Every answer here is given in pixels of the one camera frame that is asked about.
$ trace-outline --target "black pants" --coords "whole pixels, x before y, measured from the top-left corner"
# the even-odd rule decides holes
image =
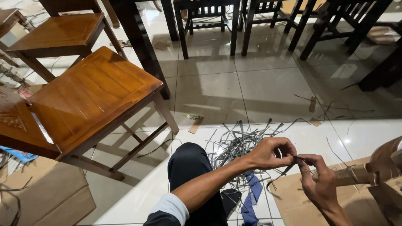
[[[172,155],[168,164],[170,190],[187,181],[212,171],[207,153],[198,144],[184,143]],[[227,226],[221,194],[218,191],[199,209],[190,213],[186,226]]]

